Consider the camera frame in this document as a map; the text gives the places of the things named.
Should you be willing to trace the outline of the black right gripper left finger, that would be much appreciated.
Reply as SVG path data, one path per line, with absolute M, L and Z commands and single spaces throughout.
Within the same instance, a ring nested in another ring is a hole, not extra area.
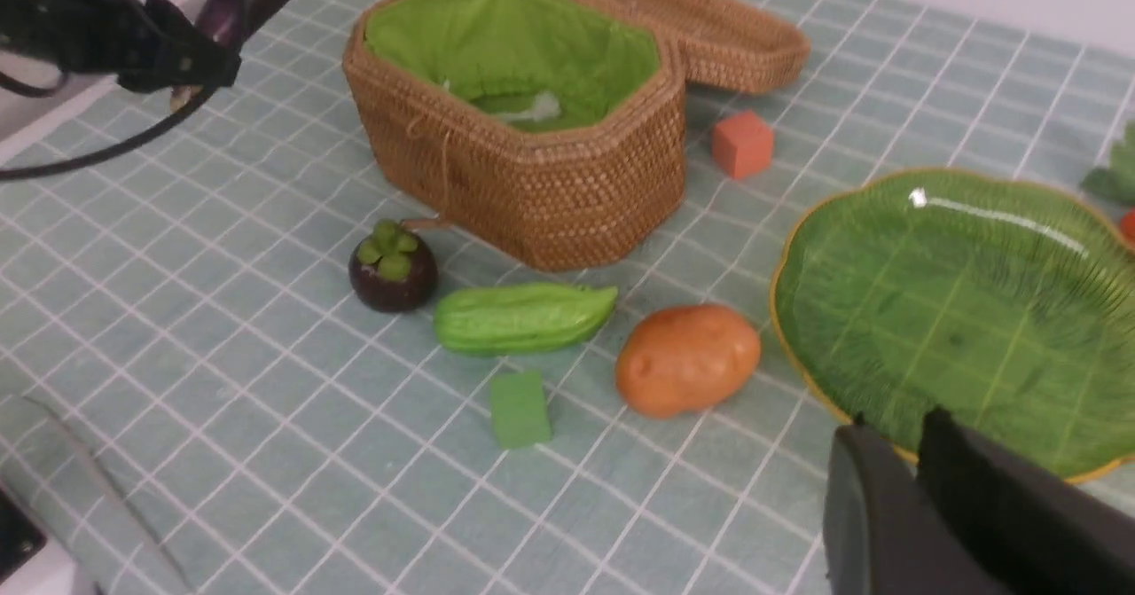
M 967 553 L 896 450 L 867 426 L 834 431 L 822 521 L 834 594 L 1008 594 Z

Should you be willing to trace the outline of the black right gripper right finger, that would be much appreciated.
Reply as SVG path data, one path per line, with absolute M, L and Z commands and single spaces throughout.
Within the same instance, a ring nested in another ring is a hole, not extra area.
M 1130 594 L 1132 517 L 957 422 L 924 417 L 920 489 L 1014 594 Z

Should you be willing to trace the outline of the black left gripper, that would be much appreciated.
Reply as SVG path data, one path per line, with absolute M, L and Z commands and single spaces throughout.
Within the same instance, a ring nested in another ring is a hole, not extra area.
M 168 0 L 3 0 L 3 51 L 49 62 L 58 79 L 41 87 L 3 74 L 12 94 L 56 94 L 74 74 L 114 76 L 138 94 L 230 87 L 239 47 L 222 45 Z

